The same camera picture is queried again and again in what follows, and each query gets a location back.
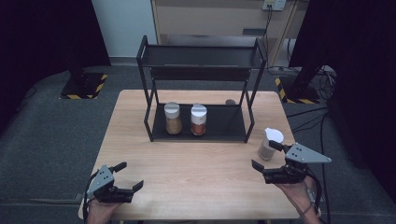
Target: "cabinet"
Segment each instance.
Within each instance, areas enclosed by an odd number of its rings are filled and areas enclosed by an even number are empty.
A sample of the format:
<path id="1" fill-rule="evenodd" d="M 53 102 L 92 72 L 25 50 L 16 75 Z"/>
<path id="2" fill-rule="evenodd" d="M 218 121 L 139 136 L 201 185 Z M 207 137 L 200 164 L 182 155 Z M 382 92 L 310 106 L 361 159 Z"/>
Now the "cabinet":
<path id="1" fill-rule="evenodd" d="M 144 36 L 136 61 L 143 84 L 148 108 L 144 122 L 150 141 L 227 141 L 247 142 L 254 126 L 252 105 L 259 87 L 266 58 L 260 39 L 253 46 L 170 46 L 150 45 Z M 151 80 L 151 91 L 146 79 Z M 251 70 L 258 70 L 253 90 L 249 93 L 248 83 Z M 157 92 L 157 82 L 163 80 L 182 81 L 233 81 L 242 82 L 239 102 L 234 105 L 205 105 L 207 108 L 206 132 L 195 136 L 191 133 L 191 104 L 180 104 L 183 129 L 180 134 L 171 135 L 165 129 L 164 105 Z M 155 100 L 155 118 L 150 127 L 149 113 Z M 250 124 L 246 130 L 242 104 L 247 104 Z"/>
<path id="2" fill-rule="evenodd" d="M 298 34 L 304 17 L 305 1 L 288 0 L 282 11 L 262 10 L 259 0 L 151 0 L 159 44 L 179 41 L 190 36 L 240 36 L 246 29 L 267 29 L 268 64 L 273 66 L 287 36 Z"/>

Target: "robotic hand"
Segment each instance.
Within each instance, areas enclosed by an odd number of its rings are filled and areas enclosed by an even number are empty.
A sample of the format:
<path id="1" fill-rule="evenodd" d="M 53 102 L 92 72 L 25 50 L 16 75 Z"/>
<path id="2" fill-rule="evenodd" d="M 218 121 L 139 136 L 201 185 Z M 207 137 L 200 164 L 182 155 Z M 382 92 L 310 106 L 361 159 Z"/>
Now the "robotic hand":
<path id="1" fill-rule="evenodd" d="M 110 168 L 103 165 L 100 170 L 91 176 L 84 194 L 84 220 L 88 217 L 88 205 L 90 203 L 87 202 L 88 198 L 92 199 L 94 196 L 99 203 L 130 203 L 134 194 L 143 188 L 143 180 L 134 185 L 132 189 L 119 189 L 114 186 L 113 172 L 117 173 L 125 167 L 126 162 Z"/>
<path id="2" fill-rule="evenodd" d="M 308 163 L 331 162 L 332 159 L 298 143 L 291 147 L 282 146 L 278 142 L 270 141 L 270 147 L 285 151 L 286 164 L 277 169 L 265 169 L 263 165 L 252 160 L 253 168 L 264 176 L 267 184 L 295 184 L 301 183 L 308 175 Z"/>

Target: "wooden table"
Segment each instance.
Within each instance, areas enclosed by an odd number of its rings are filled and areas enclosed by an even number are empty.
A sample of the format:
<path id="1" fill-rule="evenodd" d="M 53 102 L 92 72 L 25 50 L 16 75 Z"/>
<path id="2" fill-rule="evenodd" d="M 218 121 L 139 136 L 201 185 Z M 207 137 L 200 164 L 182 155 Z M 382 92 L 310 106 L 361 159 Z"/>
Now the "wooden table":
<path id="1" fill-rule="evenodd" d="M 218 104 L 227 99 L 238 102 L 240 91 L 159 91 L 159 96 L 163 102 L 186 104 L 193 100 L 194 103 Z M 256 123 L 247 143 L 150 142 L 143 123 L 146 108 L 143 91 L 120 93 L 93 167 L 95 172 L 103 164 L 113 166 L 127 161 L 128 166 L 114 174 L 115 186 L 131 189 L 139 181 L 145 181 L 132 202 L 123 204 L 115 212 L 114 219 L 298 217 L 282 191 L 265 184 L 262 175 L 251 167 L 252 159 L 266 168 L 285 164 L 283 152 L 276 152 L 270 161 L 259 157 L 265 128 L 279 129 L 285 136 L 284 144 L 294 143 L 275 92 L 257 92 L 253 104 Z M 82 217 L 81 207 L 78 215 Z"/>

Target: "human hand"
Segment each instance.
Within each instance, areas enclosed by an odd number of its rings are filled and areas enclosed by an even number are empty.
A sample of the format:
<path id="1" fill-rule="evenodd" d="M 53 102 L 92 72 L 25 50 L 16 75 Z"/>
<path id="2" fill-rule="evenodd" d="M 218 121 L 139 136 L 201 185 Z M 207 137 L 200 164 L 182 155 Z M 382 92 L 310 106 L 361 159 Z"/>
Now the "human hand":
<path id="1" fill-rule="evenodd" d="M 312 177 L 307 176 L 302 183 L 276 184 L 276 186 L 288 197 L 305 224 L 320 223 L 307 193 L 307 189 L 310 189 L 312 192 L 315 189 L 315 181 Z"/>
<path id="2" fill-rule="evenodd" d="M 89 205 L 88 224 L 105 224 L 122 203 L 99 203 L 93 199 Z"/>

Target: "gray carpet floor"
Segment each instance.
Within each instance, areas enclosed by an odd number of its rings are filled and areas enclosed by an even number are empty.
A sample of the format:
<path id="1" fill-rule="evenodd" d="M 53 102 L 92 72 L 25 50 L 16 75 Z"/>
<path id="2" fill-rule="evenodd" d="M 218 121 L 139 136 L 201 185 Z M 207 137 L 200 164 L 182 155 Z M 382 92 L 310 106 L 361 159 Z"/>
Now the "gray carpet floor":
<path id="1" fill-rule="evenodd" d="M 69 74 L 63 72 L 47 77 L 27 92 L 19 113 L 0 136 L 0 223 L 82 223 L 78 218 L 78 204 L 43 204 L 26 200 L 72 200 L 76 193 L 82 193 L 118 94 L 122 90 L 142 89 L 135 66 L 86 70 L 108 75 L 97 99 L 61 100 L 59 95 Z M 275 77 L 278 75 L 265 73 L 259 90 L 276 91 Z M 323 85 L 322 79 L 315 78 L 313 84 L 319 89 Z M 164 82 L 158 88 L 240 90 L 241 87 L 233 83 Z M 292 115 L 326 104 L 322 99 L 321 104 L 316 105 L 283 106 L 286 114 Z M 318 122 L 326 111 L 289 118 L 290 127 L 297 131 L 294 133 L 297 142 L 320 152 L 321 127 Z M 325 165 L 332 223 L 396 223 L 396 204 L 369 170 L 358 169 L 349 160 L 331 118 L 326 117 L 322 131 L 324 153 L 332 158 L 332 163 Z M 321 165 L 311 165 L 311 168 L 322 179 Z M 326 203 L 322 203 L 321 210 L 326 220 Z M 289 222 L 273 220 L 272 223 Z"/>

